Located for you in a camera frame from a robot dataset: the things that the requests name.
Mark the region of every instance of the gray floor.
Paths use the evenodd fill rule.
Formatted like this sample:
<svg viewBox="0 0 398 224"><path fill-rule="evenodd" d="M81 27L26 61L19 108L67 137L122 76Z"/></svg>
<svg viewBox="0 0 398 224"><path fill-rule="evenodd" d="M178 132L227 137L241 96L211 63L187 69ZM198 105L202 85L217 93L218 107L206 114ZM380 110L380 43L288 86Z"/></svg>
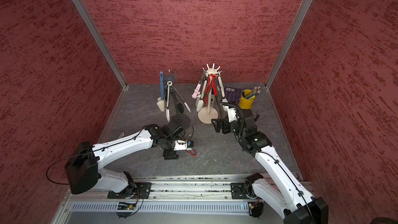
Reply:
<svg viewBox="0 0 398 224"><path fill-rule="evenodd" d="M226 83L225 86L248 89L257 85L262 83ZM195 99L191 97L196 84L174 86L192 110L185 113L195 128L192 140L197 156L180 151L178 160L166 161L162 157L163 150L155 147L122 157L107 165L107 169L127 171L133 177L266 173L250 154L241 150L232 133L216 133L211 124L203 124L198 119ZM156 104L159 94L158 84L131 84L109 140L117 139L121 132L125 132L125 136L133 134L147 124L166 125L166 114ZM170 109L171 115L174 115L174 108ZM267 94L258 95L251 109L260 114L256 122L258 130L268 136L286 166L292 172L298 172Z"/></svg>

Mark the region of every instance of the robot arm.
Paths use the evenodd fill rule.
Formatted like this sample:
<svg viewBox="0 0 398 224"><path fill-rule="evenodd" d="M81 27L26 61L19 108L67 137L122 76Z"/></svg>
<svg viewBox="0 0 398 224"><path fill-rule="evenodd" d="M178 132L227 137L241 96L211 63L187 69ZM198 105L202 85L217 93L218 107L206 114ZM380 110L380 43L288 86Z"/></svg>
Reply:
<svg viewBox="0 0 398 224"><path fill-rule="evenodd" d="M193 141L179 139L182 127L174 121L160 128L147 125L137 133L103 144L78 145L65 170L72 194L90 189L110 190L115 193L132 194L135 184L128 172L113 172L104 167L126 155L143 149L160 146L164 159L178 159L178 150L192 150Z"/></svg>
<svg viewBox="0 0 398 224"><path fill-rule="evenodd" d="M246 178L246 195L263 199L285 223L327 223L328 205L322 198L315 198L301 185L283 163L268 137L257 131L255 122L258 116L254 117L250 110L241 109L234 104L222 105L229 107L228 117L212 120L216 132L222 130L224 134L234 133L242 150L260 162L280 190L277 191L256 173Z"/></svg>

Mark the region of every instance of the yellow pencil holder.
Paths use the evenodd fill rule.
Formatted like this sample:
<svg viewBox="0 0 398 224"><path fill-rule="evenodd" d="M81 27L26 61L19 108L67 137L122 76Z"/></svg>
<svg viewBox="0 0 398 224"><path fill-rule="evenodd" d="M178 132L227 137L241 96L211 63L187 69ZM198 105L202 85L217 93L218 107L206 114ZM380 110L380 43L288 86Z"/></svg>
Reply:
<svg viewBox="0 0 398 224"><path fill-rule="evenodd" d="M249 93L251 93L251 90L250 89L246 89L246 90L243 90L243 92L245 93L245 95L248 95ZM239 106L242 109L250 109L251 105L253 104L255 96L252 97L251 99L246 99L245 97L243 97L243 92L242 92L242 95L241 95L241 97L239 99Z"/></svg>

